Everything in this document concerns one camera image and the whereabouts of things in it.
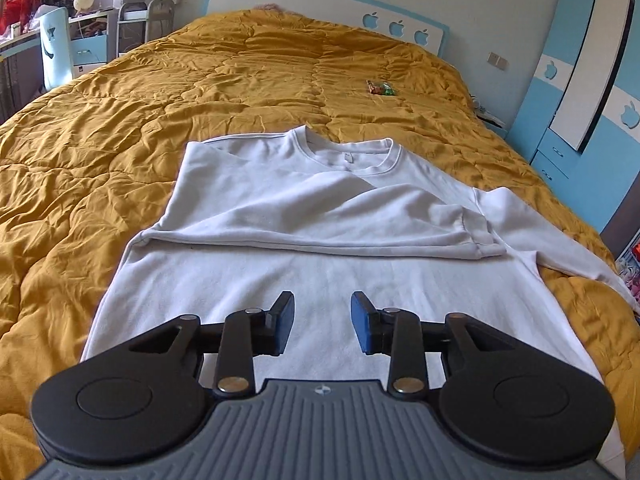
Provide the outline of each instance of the quilted blanket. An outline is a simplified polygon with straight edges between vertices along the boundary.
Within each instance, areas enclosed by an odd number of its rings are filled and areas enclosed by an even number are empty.
[[[375,96],[367,79],[397,96]],[[507,186],[612,264],[598,235],[476,120],[458,72],[415,45],[264,10],[211,15],[47,93],[0,126],[0,478],[43,460],[35,389],[75,364],[126,242],[171,195],[185,143],[286,131],[392,137],[467,185]],[[605,285],[542,270],[640,444],[640,327]]]

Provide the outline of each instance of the chair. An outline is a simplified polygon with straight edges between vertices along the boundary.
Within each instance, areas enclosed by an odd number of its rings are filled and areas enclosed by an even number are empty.
[[[44,67],[44,86],[53,90],[71,81],[74,62],[71,56],[69,17],[61,7],[40,18],[40,45]]]

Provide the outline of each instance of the red bag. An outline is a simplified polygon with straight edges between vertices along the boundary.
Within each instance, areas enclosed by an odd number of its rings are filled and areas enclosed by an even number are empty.
[[[5,0],[0,16],[0,34],[4,34],[7,27],[17,22],[20,22],[20,28],[24,30],[39,6],[40,0]]]

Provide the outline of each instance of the curtain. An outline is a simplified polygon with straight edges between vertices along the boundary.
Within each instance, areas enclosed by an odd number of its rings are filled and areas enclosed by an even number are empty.
[[[2,9],[4,9],[4,0],[0,0],[0,12]],[[23,106],[17,81],[18,62],[15,56],[11,56],[0,62],[0,124]]]

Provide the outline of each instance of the apple logo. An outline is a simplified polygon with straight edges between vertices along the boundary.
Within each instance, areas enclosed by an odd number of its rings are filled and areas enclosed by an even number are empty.
[[[401,38],[404,34],[404,25],[402,24],[402,20],[399,22],[391,22],[389,23],[389,34],[396,38]]]
[[[620,116],[620,120],[630,130],[640,124],[640,114],[636,111],[633,101],[631,101],[631,106],[625,106],[625,112]]]
[[[378,28],[378,13],[365,14],[362,17],[362,24],[367,28]]]
[[[424,30],[416,30],[414,40],[418,45],[427,46],[429,44],[429,31],[426,28]]]
[[[558,75],[558,67],[555,66],[553,61],[549,61],[549,64],[546,66],[545,77],[547,79],[553,79]]]

